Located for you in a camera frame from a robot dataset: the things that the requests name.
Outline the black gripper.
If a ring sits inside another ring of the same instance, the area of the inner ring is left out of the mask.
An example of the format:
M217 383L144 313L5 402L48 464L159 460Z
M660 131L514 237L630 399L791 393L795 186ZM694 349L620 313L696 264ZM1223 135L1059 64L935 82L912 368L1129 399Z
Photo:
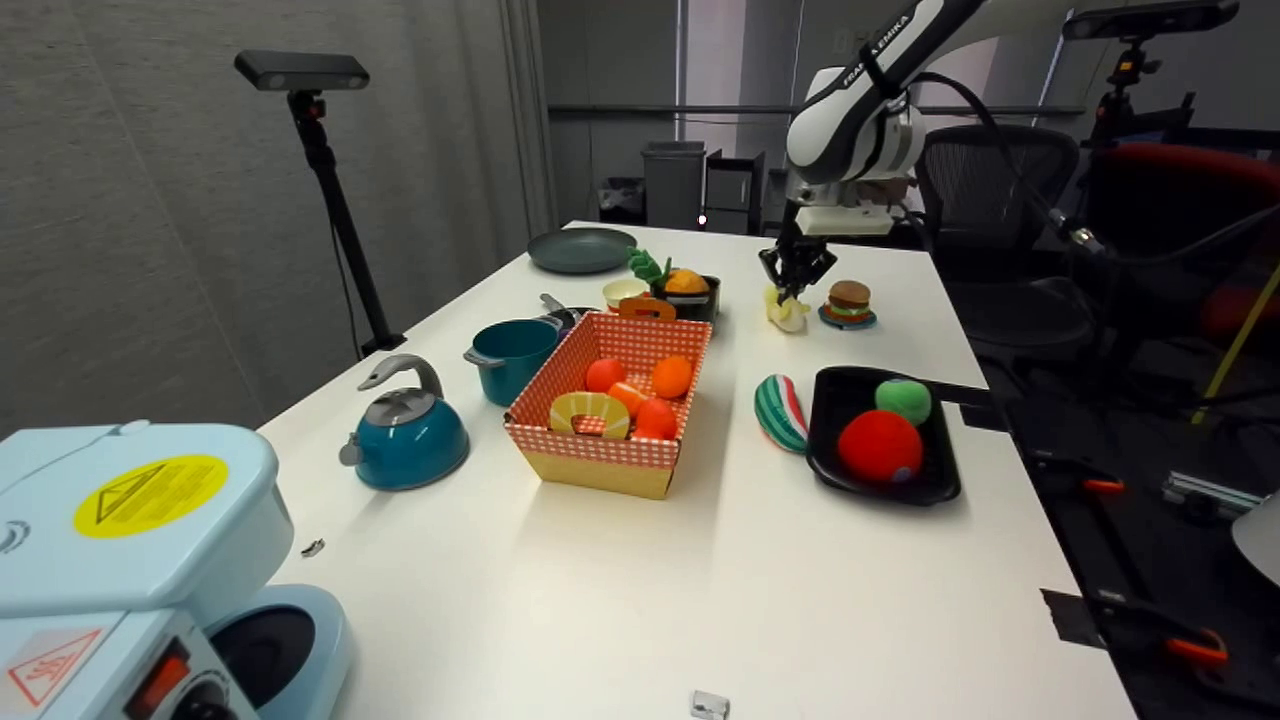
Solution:
M786 301L790 285L791 295L806 295L835 264L835 254L826 241L806 237L795 225L786 225L775 241L759 251L759 264L775 301Z

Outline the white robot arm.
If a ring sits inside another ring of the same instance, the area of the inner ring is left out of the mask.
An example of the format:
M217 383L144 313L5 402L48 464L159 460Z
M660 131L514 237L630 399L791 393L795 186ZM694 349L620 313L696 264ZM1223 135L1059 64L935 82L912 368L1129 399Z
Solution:
M847 64L820 67L790 118L786 150L795 190L786 227L759 251L781 301L818 285L832 241L881 241L895 225L884 186L923 150L912 78L984 0L907 0Z

